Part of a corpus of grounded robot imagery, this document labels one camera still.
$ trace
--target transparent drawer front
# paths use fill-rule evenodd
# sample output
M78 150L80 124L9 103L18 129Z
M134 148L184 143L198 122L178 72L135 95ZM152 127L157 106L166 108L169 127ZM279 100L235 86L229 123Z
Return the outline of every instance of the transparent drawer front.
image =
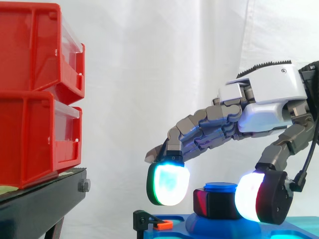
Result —
M76 54L83 52L83 46L63 17L61 46L65 61L76 71Z

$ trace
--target blue tray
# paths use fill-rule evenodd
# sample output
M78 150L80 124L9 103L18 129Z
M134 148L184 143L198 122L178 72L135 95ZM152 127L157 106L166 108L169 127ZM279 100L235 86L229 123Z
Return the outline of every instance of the blue tray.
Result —
M246 219L210 220L198 215L156 215L172 220L172 230L156 231L152 225L144 239L319 239L318 217L291 217L280 226Z

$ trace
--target robotic hand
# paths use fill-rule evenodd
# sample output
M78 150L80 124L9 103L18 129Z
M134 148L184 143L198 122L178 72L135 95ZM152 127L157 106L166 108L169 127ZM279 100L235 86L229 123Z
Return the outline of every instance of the robotic hand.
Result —
M175 205L185 196L189 171L184 162L230 139L284 131L265 148L256 170L240 180L235 203L245 218L281 224L293 193L301 192L318 139L319 62L299 71L291 63L269 62L239 74L219 89L212 106L180 120L166 141L149 151L147 193L156 205ZM284 171L287 159L313 141L304 168L294 180Z

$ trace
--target orange clip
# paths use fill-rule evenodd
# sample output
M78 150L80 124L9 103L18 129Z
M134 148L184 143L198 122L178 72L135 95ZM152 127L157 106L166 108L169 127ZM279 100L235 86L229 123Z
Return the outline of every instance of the orange clip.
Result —
M165 223L158 223L153 226L153 229L162 231L162 230L169 230L173 229L173 222L170 220L163 220Z

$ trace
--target red storage bin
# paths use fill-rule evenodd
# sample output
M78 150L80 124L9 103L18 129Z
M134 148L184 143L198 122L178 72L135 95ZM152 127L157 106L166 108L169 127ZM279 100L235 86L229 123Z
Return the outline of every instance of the red storage bin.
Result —
M59 5L0 1L0 22L0 90L45 90L67 105L84 98L85 47Z
M82 111L50 92L0 92L0 185L25 188L81 162Z

